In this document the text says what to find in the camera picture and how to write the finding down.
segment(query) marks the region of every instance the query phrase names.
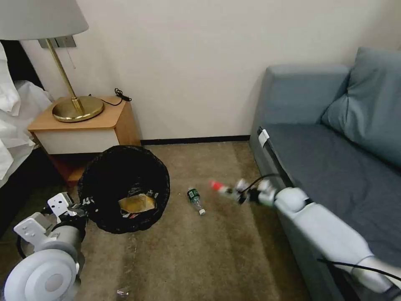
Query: sofa armrest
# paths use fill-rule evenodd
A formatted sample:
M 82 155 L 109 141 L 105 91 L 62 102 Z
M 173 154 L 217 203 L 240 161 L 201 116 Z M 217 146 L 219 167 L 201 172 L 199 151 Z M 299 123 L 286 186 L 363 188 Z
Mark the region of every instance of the sofa armrest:
M 326 108 L 345 93 L 349 72 L 343 65 L 267 68 L 253 130 L 265 124 L 319 122 Z

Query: white wall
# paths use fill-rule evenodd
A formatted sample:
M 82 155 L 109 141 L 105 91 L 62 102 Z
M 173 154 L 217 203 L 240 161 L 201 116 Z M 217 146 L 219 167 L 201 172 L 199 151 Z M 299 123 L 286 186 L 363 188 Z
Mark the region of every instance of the white wall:
M 399 0 L 78 0 L 89 30 L 58 50 L 77 92 L 133 98 L 143 139 L 247 135 L 264 69 L 353 62 L 397 49 Z M 43 85 L 67 90 L 52 57 L 24 41 Z

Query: trash can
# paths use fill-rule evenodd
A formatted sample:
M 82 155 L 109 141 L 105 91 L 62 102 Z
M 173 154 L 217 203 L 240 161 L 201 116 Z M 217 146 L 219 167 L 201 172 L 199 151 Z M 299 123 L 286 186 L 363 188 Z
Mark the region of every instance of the trash can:
M 80 203 L 104 231 L 121 234 L 149 229 L 162 216 L 170 196 L 166 166 L 149 150 L 117 145 L 99 154 L 78 181 Z M 146 195 L 154 208 L 141 213 L 122 209 L 121 200 Z

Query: brass lamp base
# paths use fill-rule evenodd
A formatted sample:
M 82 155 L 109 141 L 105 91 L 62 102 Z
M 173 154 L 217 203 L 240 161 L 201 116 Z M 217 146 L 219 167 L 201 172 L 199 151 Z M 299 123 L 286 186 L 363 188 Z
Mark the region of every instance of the brass lamp base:
M 66 98 L 56 104 L 53 116 L 62 122 L 78 122 L 99 115 L 104 109 L 103 101 L 92 96 L 81 96 L 79 100 Z

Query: baseboard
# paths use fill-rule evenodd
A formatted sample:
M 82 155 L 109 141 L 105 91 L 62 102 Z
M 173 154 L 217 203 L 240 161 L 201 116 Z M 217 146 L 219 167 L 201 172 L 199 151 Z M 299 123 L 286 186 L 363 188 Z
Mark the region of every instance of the baseboard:
M 178 138 L 178 139 L 151 139 L 141 140 L 142 145 L 164 145 L 164 144 L 190 144 L 190 143 L 209 143 L 227 141 L 248 141 L 249 135 L 241 136 L 218 136 L 218 137 L 198 137 L 198 138 Z

